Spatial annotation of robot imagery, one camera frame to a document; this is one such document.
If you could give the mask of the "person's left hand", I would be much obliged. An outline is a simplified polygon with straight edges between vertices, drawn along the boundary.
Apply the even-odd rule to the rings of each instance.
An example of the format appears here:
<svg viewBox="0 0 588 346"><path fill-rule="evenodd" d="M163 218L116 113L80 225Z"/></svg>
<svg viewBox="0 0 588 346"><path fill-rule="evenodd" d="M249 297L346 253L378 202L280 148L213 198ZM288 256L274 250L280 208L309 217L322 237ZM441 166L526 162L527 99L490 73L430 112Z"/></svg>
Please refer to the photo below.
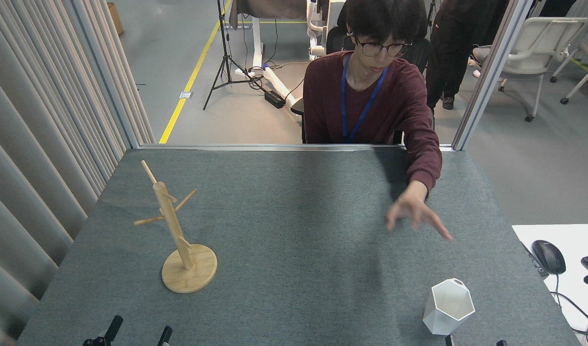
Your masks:
<svg viewBox="0 0 588 346"><path fill-rule="evenodd" d="M447 241L454 241L441 218L429 206L426 205L425 199L428 188L419 180L411 180L405 190L399 195L395 202L392 203L386 213L386 229L391 231L395 227L397 219L408 218L411 221L411 227L415 230L422 223L431 225L441 237Z"/></svg>

